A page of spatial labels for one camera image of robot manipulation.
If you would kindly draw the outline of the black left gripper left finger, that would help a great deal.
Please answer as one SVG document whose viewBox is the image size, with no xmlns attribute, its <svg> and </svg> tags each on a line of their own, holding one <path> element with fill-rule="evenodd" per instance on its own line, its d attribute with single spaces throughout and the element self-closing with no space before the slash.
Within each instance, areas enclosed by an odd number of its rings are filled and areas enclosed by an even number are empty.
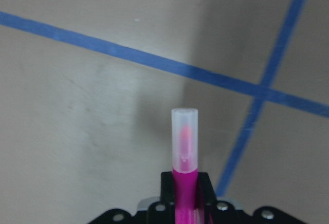
<svg viewBox="0 0 329 224">
<path fill-rule="evenodd" d="M 160 201 L 175 205 L 175 183 L 172 172 L 162 172 L 160 181 Z"/>
</svg>

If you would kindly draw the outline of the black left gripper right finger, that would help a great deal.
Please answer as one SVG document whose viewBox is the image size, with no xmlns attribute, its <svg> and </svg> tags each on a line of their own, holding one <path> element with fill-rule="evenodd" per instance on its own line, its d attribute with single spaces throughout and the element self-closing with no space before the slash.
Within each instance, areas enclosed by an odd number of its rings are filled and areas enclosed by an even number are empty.
<svg viewBox="0 0 329 224">
<path fill-rule="evenodd" d="M 208 173 L 199 172 L 196 186 L 197 205 L 212 205 L 216 201 L 216 195 Z"/>
</svg>

